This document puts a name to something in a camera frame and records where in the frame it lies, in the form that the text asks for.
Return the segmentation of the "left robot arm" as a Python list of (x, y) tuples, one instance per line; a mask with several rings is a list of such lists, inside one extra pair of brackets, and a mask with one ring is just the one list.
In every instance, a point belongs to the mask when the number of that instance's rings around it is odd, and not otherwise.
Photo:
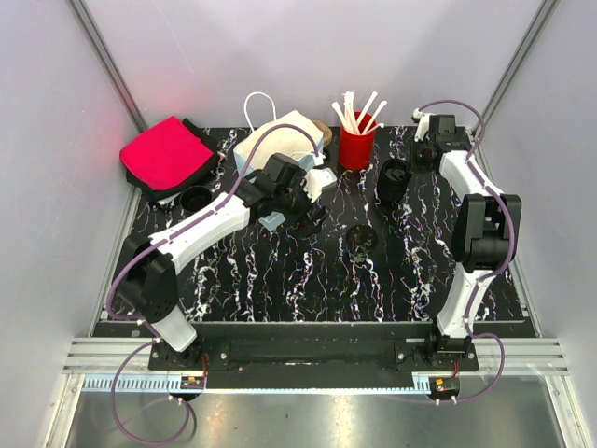
[(233, 191), (220, 194), (177, 225), (146, 238), (127, 237), (109, 295), (120, 296), (170, 346), (168, 356), (177, 367), (192, 369), (201, 360), (201, 347), (197, 331), (178, 305), (177, 276), (220, 240), (275, 213), (303, 231), (314, 231), (325, 213), (309, 212), (336, 182), (329, 168), (305, 170), (275, 153), (263, 168), (239, 178)]

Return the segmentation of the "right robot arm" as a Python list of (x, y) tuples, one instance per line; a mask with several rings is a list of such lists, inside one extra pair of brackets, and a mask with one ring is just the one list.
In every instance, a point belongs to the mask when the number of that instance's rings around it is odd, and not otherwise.
[(475, 358), (475, 316), (489, 285), (515, 256), (521, 198), (504, 193), (483, 173), (455, 116), (417, 109), (412, 120), (417, 129), (411, 171), (441, 175), (460, 201), (451, 238), (456, 262), (451, 287), (423, 352), (415, 357), (440, 371)]

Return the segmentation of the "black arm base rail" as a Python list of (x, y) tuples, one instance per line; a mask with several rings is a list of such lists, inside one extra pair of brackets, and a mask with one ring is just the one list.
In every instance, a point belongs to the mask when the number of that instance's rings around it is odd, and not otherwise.
[(211, 389), (276, 389), (316, 393), (389, 390), (411, 375), (479, 369), (469, 339), (436, 342), (430, 323), (202, 323), (183, 354), (165, 343), (152, 348), (152, 371), (207, 369)]

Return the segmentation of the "brown pulp cup carrier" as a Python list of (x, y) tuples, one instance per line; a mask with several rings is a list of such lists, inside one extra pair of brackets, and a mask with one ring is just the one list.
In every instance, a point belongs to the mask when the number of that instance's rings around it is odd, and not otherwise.
[(314, 119), (312, 123), (323, 133), (323, 147), (327, 147), (333, 138), (333, 132), (323, 121)]

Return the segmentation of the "light blue paper bag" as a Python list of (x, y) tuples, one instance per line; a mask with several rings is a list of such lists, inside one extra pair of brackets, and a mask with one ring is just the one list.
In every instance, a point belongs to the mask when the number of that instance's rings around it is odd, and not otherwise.
[(323, 153), (323, 133), (298, 111), (250, 130), (234, 149), (238, 180), (224, 201), (223, 213), (235, 231), (255, 221), (272, 231), (290, 224), (274, 211), (274, 194), (304, 179), (314, 167), (312, 157)]

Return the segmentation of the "black coffee cup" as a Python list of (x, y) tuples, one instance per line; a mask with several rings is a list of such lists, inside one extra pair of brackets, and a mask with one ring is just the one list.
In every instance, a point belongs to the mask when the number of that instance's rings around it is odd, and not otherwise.
[(181, 193), (179, 203), (183, 211), (190, 216), (208, 206), (212, 199), (212, 192), (208, 188), (192, 186)]
[(344, 236), (345, 250), (351, 261), (363, 263), (369, 258), (379, 242), (374, 229), (365, 224), (352, 226)]

